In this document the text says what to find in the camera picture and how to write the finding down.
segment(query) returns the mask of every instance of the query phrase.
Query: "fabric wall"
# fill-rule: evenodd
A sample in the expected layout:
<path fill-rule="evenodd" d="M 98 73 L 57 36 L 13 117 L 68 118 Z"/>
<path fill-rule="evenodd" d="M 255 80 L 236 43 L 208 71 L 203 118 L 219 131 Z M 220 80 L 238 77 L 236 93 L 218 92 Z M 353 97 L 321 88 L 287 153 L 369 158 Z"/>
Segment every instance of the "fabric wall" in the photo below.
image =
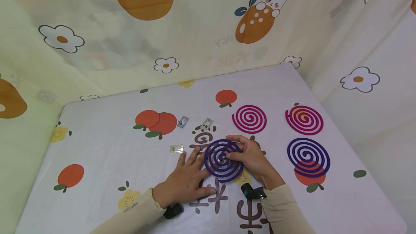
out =
<path fill-rule="evenodd" d="M 402 216 L 414 213 L 406 203 L 414 202 L 412 181 L 377 173 L 387 160 L 391 174 L 408 175 L 387 157 L 392 141 L 411 157 L 410 133 L 402 131 L 416 117 L 408 109 L 416 88 L 411 0 L 0 2 L 1 79 L 27 104 L 14 118 L 0 116 L 6 233 L 18 223 L 66 103 L 281 62 L 298 69 Z"/>

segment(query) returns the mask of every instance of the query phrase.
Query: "bed sheet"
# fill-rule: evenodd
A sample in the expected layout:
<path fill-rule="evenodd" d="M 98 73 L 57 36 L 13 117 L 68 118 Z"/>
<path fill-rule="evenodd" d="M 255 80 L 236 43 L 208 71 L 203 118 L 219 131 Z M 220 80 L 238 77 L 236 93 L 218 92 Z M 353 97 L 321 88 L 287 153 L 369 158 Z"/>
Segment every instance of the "bed sheet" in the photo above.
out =
<path fill-rule="evenodd" d="M 253 117 L 238 115 L 250 107 Z M 176 126 L 182 116 L 184 128 Z M 254 117 L 263 121 L 251 126 Z M 213 124 L 203 130 L 206 118 Z M 316 233 L 406 232 L 302 78 L 281 64 L 66 105 L 16 234 L 89 233 L 164 181 L 179 157 L 170 146 L 189 153 L 229 134 L 260 144 Z M 210 176 L 203 186 L 223 191 L 142 232 L 271 233 L 260 201 L 240 190 L 246 182 L 260 187 L 246 171 L 225 184 Z"/>

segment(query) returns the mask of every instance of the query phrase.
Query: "white flower print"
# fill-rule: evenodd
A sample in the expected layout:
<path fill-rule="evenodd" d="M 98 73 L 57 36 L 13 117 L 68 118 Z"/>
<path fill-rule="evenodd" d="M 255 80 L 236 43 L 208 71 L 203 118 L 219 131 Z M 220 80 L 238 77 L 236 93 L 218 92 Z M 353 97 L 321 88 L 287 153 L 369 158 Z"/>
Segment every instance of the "white flower print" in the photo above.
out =
<path fill-rule="evenodd" d="M 281 62 L 281 64 L 284 63 L 284 62 L 290 63 L 295 67 L 295 69 L 298 69 L 300 67 L 300 62 L 301 61 L 302 61 L 301 57 L 288 56 L 284 59 L 284 61 Z"/>
<path fill-rule="evenodd" d="M 81 100 L 92 100 L 94 98 L 99 98 L 97 95 L 90 95 L 90 96 L 81 96 L 79 97 Z"/>
<path fill-rule="evenodd" d="M 39 33 L 45 38 L 47 45 L 55 49 L 62 49 L 67 53 L 76 53 L 78 47 L 83 46 L 85 41 L 82 37 L 74 34 L 71 28 L 67 26 L 39 26 Z"/>
<path fill-rule="evenodd" d="M 159 58 L 155 62 L 156 65 L 154 66 L 154 69 L 158 72 L 169 73 L 179 67 L 179 64 L 173 57 L 167 59 Z"/>
<path fill-rule="evenodd" d="M 380 76 L 376 73 L 371 73 L 367 67 L 358 67 L 342 78 L 340 83 L 344 89 L 353 90 L 358 89 L 361 92 L 370 92 L 373 90 L 373 85 L 380 82 Z"/>

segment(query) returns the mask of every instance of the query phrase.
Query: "sleeve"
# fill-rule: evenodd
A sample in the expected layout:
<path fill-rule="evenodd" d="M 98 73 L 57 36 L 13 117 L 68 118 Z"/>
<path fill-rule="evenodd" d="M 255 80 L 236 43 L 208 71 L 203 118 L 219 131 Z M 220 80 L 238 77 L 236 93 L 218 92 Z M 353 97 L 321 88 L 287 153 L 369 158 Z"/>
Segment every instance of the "sleeve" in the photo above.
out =
<path fill-rule="evenodd" d="M 99 225 L 90 234 L 133 234 L 146 225 L 151 225 L 165 213 L 153 199 L 153 189 L 149 188 L 130 206 L 129 210 L 117 213 Z"/>
<path fill-rule="evenodd" d="M 265 190 L 265 193 L 267 198 L 261 202 L 274 233 L 315 234 L 288 185 Z"/>

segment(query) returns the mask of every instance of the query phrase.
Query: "orange fruit print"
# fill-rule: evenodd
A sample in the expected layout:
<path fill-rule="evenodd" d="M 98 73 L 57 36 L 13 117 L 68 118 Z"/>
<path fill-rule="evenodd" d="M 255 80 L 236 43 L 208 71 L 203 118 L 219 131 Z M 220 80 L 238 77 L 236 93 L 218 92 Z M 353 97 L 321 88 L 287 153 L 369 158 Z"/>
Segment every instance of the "orange fruit print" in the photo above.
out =
<path fill-rule="evenodd" d="M 145 110 L 136 116 L 136 125 L 133 128 L 143 128 L 143 131 L 149 129 L 150 132 L 146 133 L 146 137 L 159 137 L 159 139 L 162 139 L 163 135 L 167 135 L 175 129 L 176 122 L 176 117 L 173 114 Z"/>
<path fill-rule="evenodd" d="M 77 185 L 84 176 L 84 168 L 81 165 L 68 165 L 58 176 L 58 185 L 53 187 L 53 190 L 66 192 L 67 188 Z"/>
<path fill-rule="evenodd" d="M 154 110 L 142 111 L 136 117 L 136 127 L 134 129 L 143 128 L 143 131 L 145 131 L 147 128 L 154 127 L 159 119 L 159 113 Z"/>
<path fill-rule="evenodd" d="M 237 95 L 234 91 L 224 90 L 217 93 L 215 100 L 220 104 L 220 108 L 231 107 L 231 104 L 237 100 Z"/>
<path fill-rule="evenodd" d="M 309 163 L 308 162 L 304 162 L 304 164 L 306 164 L 306 165 L 311 165 L 313 163 L 315 163 L 315 161 L 312 161 L 312 162 L 309 162 Z M 314 170 L 314 169 L 317 169 L 320 166 L 320 164 L 318 163 L 317 165 L 315 165 L 315 166 L 313 166 L 311 168 L 306 168 L 305 166 L 303 166 L 303 165 L 301 165 L 299 163 L 298 163 L 298 166 L 301 167 L 301 168 L 304 168 L 304 169 Z M 319 171 L 317 171 L 316 173 L 313 173 L 313 174 L 320 174 L 320 173 L 323 172 L 323 170 L 324 169 L 321 168 Z M 312 177 L 306 177 L 306 176 L 303 176 L 301 174 L 298 174 L 298 173 L 296 173 L 296 170 L 295 170 L 295 176 L 299 180 L 299 182 L 301 182 L 302 184 L 304 184 L 304 185 L 306 185 L 308 187 L 307 188 L 307 191 L 308 192 L 315 191 L 317 189 L 317 187 L 319 187 L 321 190 L 324 189 L 324 187 L 322 186 L 322 184 L 323 184 L 323 182 L 326 179 L 326 175 L 325 174 L 323 176 L 320 176 L 320 177 L 317 177 L 317 178 L 312 178 Z"/>

